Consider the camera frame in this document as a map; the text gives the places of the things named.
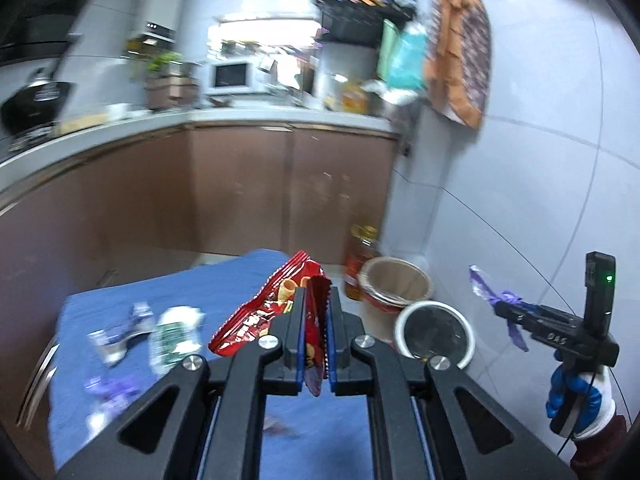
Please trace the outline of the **right blue white glove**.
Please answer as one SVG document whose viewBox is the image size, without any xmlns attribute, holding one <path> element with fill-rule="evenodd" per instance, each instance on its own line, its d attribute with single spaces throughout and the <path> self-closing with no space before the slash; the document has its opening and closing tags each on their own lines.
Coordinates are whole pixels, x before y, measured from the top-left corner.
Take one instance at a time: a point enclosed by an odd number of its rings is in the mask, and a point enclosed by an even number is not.
<svg viewBox="0 0 640 480">
<path fill-rule="evenodd" d="M 558 436 L 581 441 L 600 434 L 616 415 L 610 368 L 560 364 L 551 375 L 546 411 Z"/>
</svg>

